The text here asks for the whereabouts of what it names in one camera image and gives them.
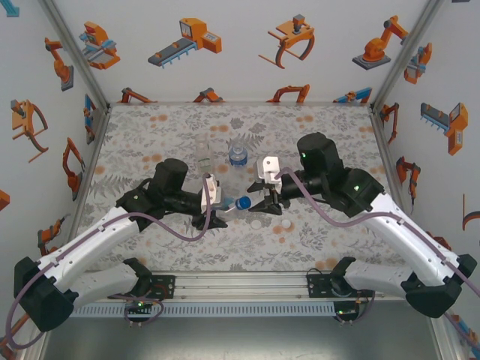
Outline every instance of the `water bottle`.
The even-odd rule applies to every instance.
[[[217,216],[227,222],[239,218],[239,215],[244,210],[249,209],[252,206],[252,202],[248,196],[242,196],[235,201],[235,204],[230,206],[228,210],[217,213]]]
[[[213,163],[213,154],[209,146],[209,138],[207,137],[207,134],[201,133],[195,136],[195,145],[196,167],[198,168],[199,174],[212,174],[215,166]]]
[[[247,165],[248,152],[241,142],[234,142],[228,151],[228,160],[234,167],[244,167]]]

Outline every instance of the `metal base plate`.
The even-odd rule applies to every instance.
[[[69,66],[68,70],[70,70],[70,78],[67,82],[60,82],[61,90],[63,92],[74,87],[74,67]]]
[[[333,302],[307,301],[291,303],[271,302],[165,302],[164,317],[333,317]],[[122,318],[125,309],[123,302],[95,302],[75,310],[70,317]],[[155,305],[144,313],[130,314],[129,317],[151,317],[158,313]]]
[[[370,70],[373,68],[377,68],[380,65],[386,64],[387,62],[390,62],[390,58],[385,55],[383,56],[382,60],[375,61],[375,62],[370,62],[370,61],[365,61],[363,59],[363,54],[357,56],[356,58],[353,58],[352,61],[355,62],[359,67],[364,68],[365,70]]]

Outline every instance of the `orange robot arm illustration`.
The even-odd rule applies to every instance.
[[[385,21],[383,27],[385,30],[382,36],[370,40],[365,46],[364,54],[352,59],[353,62],[365,70],[370,70],[390,62],[391,59],[385,55],[385,49],[389,45],[392,34],[397,35],[401,39],[401,44],[407,39],[408,31],[398,24],[398,16],[392,16]]]
[[[0,210],[5,209],[10,204],[10,195],[0,190]]]
[[[204,91],[201,91],[200,94],[195,98],[193,101],[194,103],[201,103],[207,99],[207,101],[211,103],[223,103],[224,99],[217,94],[215,94],[215,91],[213,88],[207,88]]]
[[[383,105],[382,111],[380,111],[380,119],[382,119],[382,123],[384,125],[386,122],[389,121],[390,114],[393,113],[393,130],[391,131],[391,136],[388,140],[389,145],[392,143],[393,140],[397,138],[398,107],[398,103],[394,103],[390,107],[388,107],[387,105]]]
[[[50,41],[48,37],[45,37],[45,48],[50,51],[55,61],[53,62],[53,68],[55,74],[60,78],[61,90],[71,89],[74,87],[74,67],[66,66],[57,52],[58,49],[62,49],[63,46],[60,41]]]
[[[37,236],[38,236],[38,248],[40,249],[40,253],[42,257],[45,255],[49,254],[52,251],[55,251],[56,248],[52,247],[50,251],[47,250],[46,245],[51,242],[56,236],[60,234],[62,224],[64,223],[65,219],[70,216],[70,214],[66,214],[64,217],[61,219],[58,219],[55,224],[51,225],[48,229],[46,230],[38,230]]]
[[[432,43],[428,43],[426,47],[419,47],[415,56],[410,59],[409,64],[403,72],[403,77],[406,81],[416,84],[425,71],[427,64],[432,56]]]
[[[34,103],[31,103],[28,100],[18,102],[17,100],[12,100],[10,102],[10,108],[12,109],[12,130],[16,130],[18,128],[22,128],[22,131],[18,133],[17,135],[13,136],[12,139],[16,140],[22,135],[25,135],[28,137],[28,139],[31,141],[33,146],[39,151],[38,154],[36,154],[32,159],[30,159],[28,162],[31,163],[33,160],[38,158],[40,155],[42,155],[44,152],[47,152],[48,148],[44,148],[41,146],[37,139],[35,137],[42,132],[44,132],[46,129],[48,129],[48,124],[47,120],[45,120],[44,114],[38,109],[37,105]],[[34,126],[33,126],[33,115],[36,113],[38,117],[40,118],[40,121],[43,125],[43,129],[35,132]]]
[[[140,95],[138,92],[133,91],[131,88],[124,88],[121,90],[121,100],[117,101],[118,103],[130,103],[130,99],[135,98],[143,103],[157,103],[157,101],[152,101],[147,97]]]
[[[77,147],[75,146],[74,142],[70,137],[67,138],[67,147],[65,148],[65,151],[63,153],[63,161],[62,161],[62,166],[63,170],[67,174],[67,183],[68,187],[72,189],[72,200],[75,201],[75,199],[78,196],[78,191],[80,189],[80,184],[82,183],[82,177],[83,174],[80,172],[78,175],[75,174],[75,172],[71,171],[68,168],[68,156],[70,155],[70,151],[73,152],[73,155],[75,155],[75,158],[80,162],[80,165],[82,167],[82,171],[85,171],[85,163],[83,162],[82,157],[80,156],[80,153],[77,150]]]
[[[305,17],[302,15],[294,16],[291,21],[284,22],[283,24],[277,26],[276,28],[283,36],[279,36],[272,31],[268,33],[274,38],[278,39],[280,44],[278,45],[277,55],[275,56],[275,61],[270,60],[264,55],[259,55],[260,58],[266,60],[267,62],[277,65],[280,69],[285,67],[282,65],[282,56],[284,53],[289,53],[292,56],[295,56],[299,60],[305,60],[314,48],[315,44],[315,28],[312,28],[305,22]],[[297,44],[299,41],[306,40],[308,41],[307,47],[301,55],[297,55],[294,52],[290,51],[289,48]]]
[[[273,98],[270,100],[267,100],[267,103],[280,103],[281,96],[287,92],[298,92],[298,97],[296,102],[303,103],[309,91],[310,91],[310,85],[308,84],[305,86],[289,85],[284,88],[279,88],[277,92],[275,92],[275,95],[273,95]]]
[[[410,199],[412,200],[413,212],[413,205],[415,204],[415,198],[417,197],[417,181],[419,180],[419,175],[422,169],[420,169],[420,166],[417,166],[416,163],[407,163],[405,157],[402,156],[397,160],[397,174],[401,184],[407,179],[407,171],[411,172],[408,192],[410,194]]]

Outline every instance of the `floral tablecloth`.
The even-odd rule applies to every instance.
[[[143,179],[152,177],[156,163],[178,158],[190,170],[184,190],[202,184],[195,167],[194,138],[208,133],[214,151],[217,179],[227,195],[246,194],[259,156],[277,155],[281,166],[300,169],[297,140],[319,131],[337,144],[347,167],[368,170],[388,190],[368,108],[360,106],[257,106],[186,103],[179,105],[114,106],[95,165],[79,232],[86,230]],[[242,170],[228,165],[229,144],[241,139],[248,150]],[[338,220],[347,217],[328,210]],[[281,221],[291,226],[284,229]],[[180,233],[197,233],[191,219],[181,214],[164,222]],[[260,229],[251,223],[259,220]],[[181,241],[152,224],[100,259],[94,270],[106,269],[128,257],[137,257],[154,271],[304,271],[316,266],[331,269],[344,256],[370,263],[399,264],[403,260],[364,226],[337,229],[319,219],[304,199],[293,200],[283,216],[244,214],[227,229],[213,229],[201,240]]]

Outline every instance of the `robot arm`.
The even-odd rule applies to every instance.
[[[323,134],[306,135],[297,142],[297,147],[304,170],[292,172],[292,175],[280,176],[276,157],[259,160],[256,168],[261,174],[248,191],[265,191],[265,200],[250,211],[281,215],[281,205],[288,208],[290,200],[320,194],[323,202],[333,209],[342,211],[349,218],[355,217],[347,224],[334,220],[331,224],[347,227],[363,223],[382,236],[408,264],[406,267],[389,267],[344,257],[331,272],[331,286],[336,293],[380,291],[405,298],[428,317],[443,315],[455,303],[463,283],[447,262],[468,278],[476,261],[468,254],[458,256],[438,244],[399,209],[368,172],[345,168],[335,144]],[[267,162],[274,166],[265,167]],[[308,193],[304,193],[299,185],[303,185],[306,189],[303,191]],[[442,259],[434,249],[441,253]]]
[[[204,194],[205,188],[202,193],[189,193],[182,190],[187,171],[186,163],[166,159],[157,165],[154,178],[146,179],[124,194],[117,200],[116,207],[83,234],[37,262],[26,257],[15,265],[16,297],[25,291],[23,288],[33,277],[43,272],[19,300],[42,332],[61,325],[75,308],[90,302],[118,293],[144,296],[150,290],[152,274],[137,259],[127,259],[104,271],[85,271],[116,245],[141,233],[154,219],[162,219],[166,212],[191,215],[192,224],[204,229],[202,234],[206,228],[227,227],[215,217],[214,211],[205,216],[202,210],[202,198],[206,202],[205,210],[221,201],[221,188],[215,177],[210,175],[205,181],[208,196]],[[132,213],[143,213],[150,218]]]

